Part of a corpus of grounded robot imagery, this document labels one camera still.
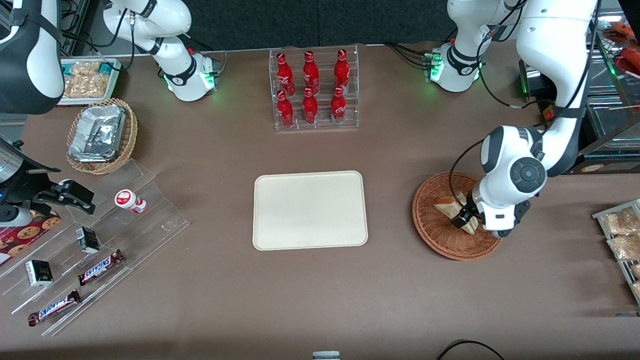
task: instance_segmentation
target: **round wicker basket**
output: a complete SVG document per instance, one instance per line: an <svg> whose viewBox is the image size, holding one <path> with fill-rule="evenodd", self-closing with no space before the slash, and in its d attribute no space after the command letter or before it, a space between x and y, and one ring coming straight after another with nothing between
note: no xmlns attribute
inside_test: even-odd
<svg viewBox="0 0 640 360"><path fill-rule="evenodd" d="M116 160L110 163L81 163L67 156L67 161L69 161L71 166L76 170L82 172L90 172L94 175L105 175L118 170L129 159L131 159L133 148L136 145L136 136L138 135L138 121L136 120L136 114L131 111L131 108L129 107L129 105L127 105L126 102L120 99L109 99L106 101L101 101L96 104L89 105L89 108L107 105L119 105L127 112L127 118L124 122L122 139L120 141L120 148L118 150L119 155ZM71 141L73 140L74 134L76 133L76 127L78 125L78 120L80 119L81 114L82 112L80 112L78 116L76 116L76 120L74 121L73 125L71 125L71 131L69 131L69 135L67 136L67 146L71 145Z"/></svg>
<svg viewBox="0 0 640 360"><path fill-rule="evenodd" d="M453 173L456 193L468 193L478 179L462 172ZM475 260L495 250L500 239L478 226L474 235L451 224L449 218L439 212L433 203L439 198L451 196L449 173L443 172L425 180L413 197L413 223L422 239L439 254L455 260Z"/></svg>

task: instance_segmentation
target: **red coca-cola bottle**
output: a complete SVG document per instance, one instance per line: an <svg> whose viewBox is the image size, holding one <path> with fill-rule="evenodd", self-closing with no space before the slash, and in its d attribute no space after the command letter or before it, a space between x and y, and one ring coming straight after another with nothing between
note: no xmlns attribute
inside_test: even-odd
<svg viewBox="0 0 640 360"><path fill-rule="evenodd" d="M317 95L320 92L320 72L312 51L305 51L305 66L302 68L302 73L305 75L305 86L310 87L314 95Z"/></svg>
<svg viewBox="0 0 640 360"><path fill-rule="evenodd" d="M342 88L336 86L333 89L333 98L331 99L331 122L333 125L342 125L344 123L344 110L347 101L342 96Z"/></svg>
<svg viewBox="0 0 640 360"><path fill-rule="evenodd" d="M278 116L280 117L280 122L284 127L292 127L293 126L293 106L291 106L291 102L287 99L287 94L285 94L284 90L278 90Z"/></svg>
<svg viewBox="0 0 640 360"><path fill-rule="evenodd" d="M314 96L313 89L309 86L305 88L305 98L302 100L302 108L305 111L305 121L307 124L315 124L318 115L318 101Z"/></svg>
<svg viewBox="0 0 640 360"><path fill-rule="evenodd" d="M347 51L345 49L338 50L338 62L333 68L335 76L335 86L342 88L342 93L349 92L349 63L347 62Z"/></svg>
<svg viewBox="0 0 640 360"><path fill-rule="evenodd" d="M293 72L287 63L287 57L283 53L276 55L278 61L278 82L280 88L285 91L288 97L292 97L296 93L296 86L293 85Z"/></svg>

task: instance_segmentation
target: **snickers bar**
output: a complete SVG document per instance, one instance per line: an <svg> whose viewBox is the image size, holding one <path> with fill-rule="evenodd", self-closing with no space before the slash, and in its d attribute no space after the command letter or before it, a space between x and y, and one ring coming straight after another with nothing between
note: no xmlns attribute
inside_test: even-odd
<svg viewBox="0 0 640 360"><path fill-rule="evenodd" d="M71 291L71 293L66 297L63 297L62 299L45 307L37 313L32 313L31 315L29 315L29 326L36 326L46 320L49 316L55 313L59 313L63 309L66 309L67 307L80 302L82 302L82 299L80 299L80 294L78 293L78 291Z"/></svg>
<svg viewBox="0 0 640 360"><path fill-rule="evenodd" d="M84 274L78 275L78 280L80 280L80 286L87 285L89 282L96 280L100 275L102 275L105 271L109 270L113 265L124 260L124 255L120 252L120 249L116 250L116 252L109 255L108 258L102 260L97 263L94 267L87 270Z"/></svg>

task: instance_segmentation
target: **red and white bottle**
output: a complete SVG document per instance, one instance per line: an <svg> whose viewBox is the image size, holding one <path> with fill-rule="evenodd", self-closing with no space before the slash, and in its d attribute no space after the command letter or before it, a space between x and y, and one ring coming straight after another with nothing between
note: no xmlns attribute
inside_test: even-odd
<svg viewBox="0 0 640 360"><path fill-rule="evenodd" d="M287 57L284 53L276 55L278 61L278 82L280 88L285 91L288 97L292 97L296 93L296 86L293 85L293 71L287 63Z"/></svg>
<svg viewBox="0 0 640 360"><path fill-rule="evenodd" d="M293 106L291 101L287 99L287 94L284 90L278 90L278 117L280 117L280 123L283 127L293 126Z"/></svg>
<svg viewBox="0 0 640 360"><path fill-rule="evenodd" d="M342 93L349 92L349 63L347 62L347 51L345 49L338 50L338 62L333 68L335 76L335 86L342 88Z"/></svg>
<svg viewBox="0 0 640 360"><path fill-rule="evenodd" d="M302 68L302 73L305 76L305 86L311 88L314 95L317 95L320 92L320 72L312 51L305 51L305 66Z"/></svg>
<svg viewBox="0 0 640 360"><path fill-rule="evenodd" d="M344 123L344 110L347 101L342 96L342 88L336 86L333 89L333 98L331 99L331 122L333 125L342 125Z"/></svg>
<svg viewBox="0 0 640 360"><path fill-rule="evenodd" d="M135 214L142 213L147 208L147 202L131 190L120 190L114 199L117 206L129 209Z"/></svg>
<svg viewBox="0 0 640 360"><path fill-rule="evenodd" d="M305 121L313 125L317 121L318 101L314 96L314 91L310 87L305 88L305 98L302 100L302 108L305 112Z"/></svg>

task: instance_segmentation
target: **clear acrylic bottle rack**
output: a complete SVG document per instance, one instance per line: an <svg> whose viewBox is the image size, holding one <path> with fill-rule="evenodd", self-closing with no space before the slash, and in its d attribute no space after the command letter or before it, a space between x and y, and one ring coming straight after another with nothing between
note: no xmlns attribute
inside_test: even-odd
<svg viewBox="0 0 640 360"><path fill-rule="evenodd" d="M25 254L19 254L19 259L13 259L13 263L8 263L1 269L0 291L7 310L24 318L24 326L28 326L29 314L78 289L82 298L80 304L48 317L34 328L42 336L55 335L187 227L189 223L175 205L165 199L152 181L153 178L151 172L134 160L129 160L122 168L105 176L92 187L95 194L93 203L96 205L93 215L75 209L56 209L62 223L45 234L47 238L43 236L32 244L33 249L27 248ZM113 197L124 188L134 191L147 201L147 208L142 214L137 215L115 206ZM81 226L91 227L96 232L101 245L98 253L87 254L80 251L76 229ZM117 249L122 251L125 259L97 280L80 286L77 276ZM49 262L53 284L46 287L29 285L24 263L32 259Z"/></svg>
<svg viewBox="0 0 640 360"><path fill-rule="evenodd" d="M331 99L333 97L334 76L333 68L338 60L338 50L347 51L347 62L349 63L349 92L344 94L347 106L344 112L345 121L342 125L334 125L331 122ZM313 125L307 124L302 109L302 100L305 98L305 80L302 68L305 65L305 51L313 51L316 65L320 72L320 92L316 95L318 102L317 122ZM296 93L289 98L293 105L293 126L286 128L282 126L278 117L278 99L276 93L280 90L278 82L278 62L276 55L284 53L287 56L287 63L293 72L293 83L296 86ZM358 46L327 46L308 47L305 49L274 49L269 51L269 78L271 80L271 101L273 102L273 118L277 131L295 130L319 130L319 129L340 129L345 127L358 127L360 124L360 113L358 111L358 99L360 95L360 67L358 62Z"/></svg>

